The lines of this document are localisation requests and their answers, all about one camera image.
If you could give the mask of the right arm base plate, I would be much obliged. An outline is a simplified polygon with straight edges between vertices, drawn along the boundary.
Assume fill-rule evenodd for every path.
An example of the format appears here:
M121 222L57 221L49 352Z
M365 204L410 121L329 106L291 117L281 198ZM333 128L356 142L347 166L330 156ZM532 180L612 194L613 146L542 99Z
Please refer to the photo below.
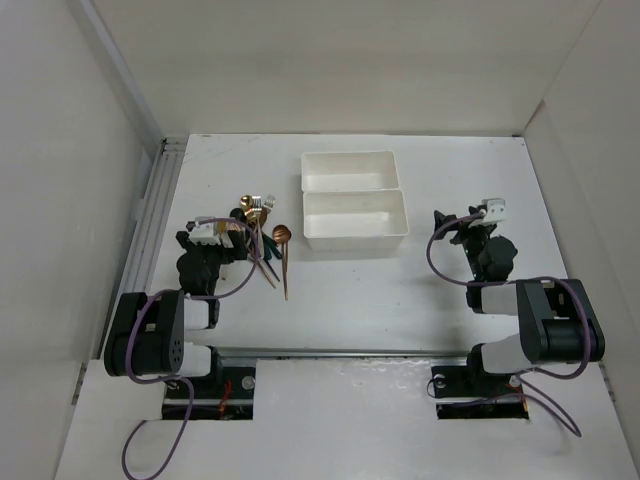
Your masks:
M439 420L528 420L522 389L509 374L475 374L467 366L431 368L428 395Z

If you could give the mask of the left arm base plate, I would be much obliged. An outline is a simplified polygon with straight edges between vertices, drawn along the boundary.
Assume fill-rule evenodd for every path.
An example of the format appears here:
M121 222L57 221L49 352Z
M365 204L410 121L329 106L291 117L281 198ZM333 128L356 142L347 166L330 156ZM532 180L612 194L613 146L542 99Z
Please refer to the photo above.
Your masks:
M194 401L191 420L245 421L254 415L256 362L225 359L218 370L191 378ZM182 420L189 404L189 390L183 382L169 382L161 407L163 420Z

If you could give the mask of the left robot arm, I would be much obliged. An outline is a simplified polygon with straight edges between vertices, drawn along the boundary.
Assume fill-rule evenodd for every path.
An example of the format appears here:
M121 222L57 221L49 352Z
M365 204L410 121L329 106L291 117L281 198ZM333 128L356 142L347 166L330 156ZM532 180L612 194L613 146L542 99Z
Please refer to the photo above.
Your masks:
M219 354L186 341L185 333L217 325L222 297L215 290L221 268L249 258L248 238L249 231L237 220L200 218L177 232L183 250L176 261L179 287L120 297L103 353L106 373L142 382L154 375L164 381L187 377L201 396L217 394L224 382Z

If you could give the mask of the silver fork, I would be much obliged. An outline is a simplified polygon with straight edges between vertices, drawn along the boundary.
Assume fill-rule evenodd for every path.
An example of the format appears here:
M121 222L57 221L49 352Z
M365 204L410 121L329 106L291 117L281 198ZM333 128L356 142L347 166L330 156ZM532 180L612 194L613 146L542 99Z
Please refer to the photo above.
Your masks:
M262 212L262 198L260 196L252 197L251 209L248 211L247 218L258 220Z

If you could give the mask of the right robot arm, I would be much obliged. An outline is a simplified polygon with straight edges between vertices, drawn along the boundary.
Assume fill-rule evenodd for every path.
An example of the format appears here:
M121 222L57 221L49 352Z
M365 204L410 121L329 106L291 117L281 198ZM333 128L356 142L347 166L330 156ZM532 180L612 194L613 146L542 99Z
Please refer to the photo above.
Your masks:
M506 219L501 199L471 206L458 217L434 212L434 233L426 260L440 279L466 289L468 307L480 315L504 315L517 320L518 332L503 340L478 344L467 355L465 386L477 394L495 387L500 376L538 371L570 380L590 363L602 360L606 343L583 283L578 279L539 276L511 280L518 250L508 238L496 235ZM451 233L460 246L472 279L453 279L437 269L433 244Z

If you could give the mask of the black spoon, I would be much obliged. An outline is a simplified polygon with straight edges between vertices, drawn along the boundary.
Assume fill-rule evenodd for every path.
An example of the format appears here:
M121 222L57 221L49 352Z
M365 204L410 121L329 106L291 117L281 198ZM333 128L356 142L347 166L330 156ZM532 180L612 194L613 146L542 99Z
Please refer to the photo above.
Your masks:
M229 213L229 216L235 220L242 222L243 224L245 224L247 221L246 214L241 208L232 209Z

